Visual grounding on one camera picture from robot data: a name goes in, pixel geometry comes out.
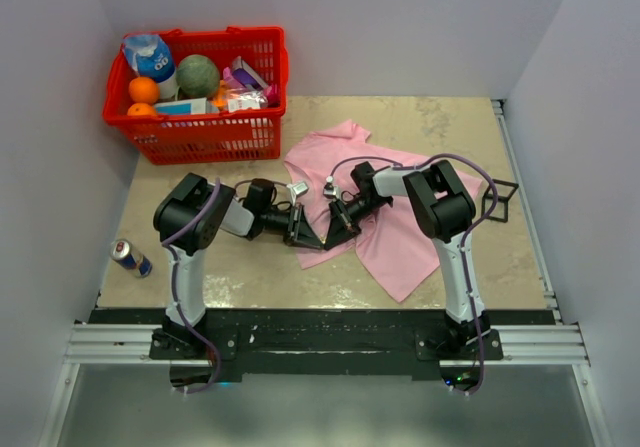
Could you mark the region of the pink garment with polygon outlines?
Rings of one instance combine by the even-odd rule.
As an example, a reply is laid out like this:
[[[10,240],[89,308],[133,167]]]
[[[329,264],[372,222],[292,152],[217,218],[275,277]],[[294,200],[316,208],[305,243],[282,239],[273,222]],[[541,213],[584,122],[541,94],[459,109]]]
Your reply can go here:
[[[329,227],[328,200],[322,195],[326,177],[341,160],[371,156],[380,169],[391,161],[419,164],[424,155],[393,150],[370,143],[371,132],[347,120],[334,127],[307,134],[286,154],[284,165],[294,182],[303,181],[308,192],[302,198],[313,230],[324,236]],[[404,301],[439,267],[433,243],[419,230],[409,199],[396,197],[392,206],[366,218],[362,233],[329,251],[299,249],[300,266],[308,269],[354,248],[358,259],[380,286],[397,302]]]

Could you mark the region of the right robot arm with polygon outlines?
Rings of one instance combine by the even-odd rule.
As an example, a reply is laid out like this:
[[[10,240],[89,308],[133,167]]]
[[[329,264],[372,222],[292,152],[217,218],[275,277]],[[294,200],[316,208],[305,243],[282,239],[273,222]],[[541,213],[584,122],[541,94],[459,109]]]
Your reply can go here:
[[[424,236],[431,239],[440,261],[445,285],[445,336],[448,353],[469,359],[481,347],[490,330],[477,288],[471,255],[475,218],[474,200],[451,165],[460,161],[482,175],[474,163],[453,154],[437,154],[416,166],[392,164],[376,170],[369,157],[360,156],[351,171],[358,193],[344,202],[335,197],[329,203],[330,224],[324,248],[330,250],[361,233],[360,222],[395,197],[406,197]]]

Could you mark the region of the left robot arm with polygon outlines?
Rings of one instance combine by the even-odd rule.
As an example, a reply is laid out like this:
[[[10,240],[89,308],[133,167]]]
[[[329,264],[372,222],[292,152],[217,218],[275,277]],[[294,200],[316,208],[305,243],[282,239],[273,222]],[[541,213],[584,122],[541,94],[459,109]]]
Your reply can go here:
[[[189,173],[156,209],[153,218],[170,262],[170,300],[165,315],[181,326],[172,337],[173,349],[185,359],[200,357],[207,335],[195,326],[206,307],[203,296],[204,251],[222,230],[252,240],[263,232],[278,234],[292,247],[321,250],[323,241],[313,231],[304,207],[275,204],[276,183],[256,178],[248,182],[243,199],[236,189]]]

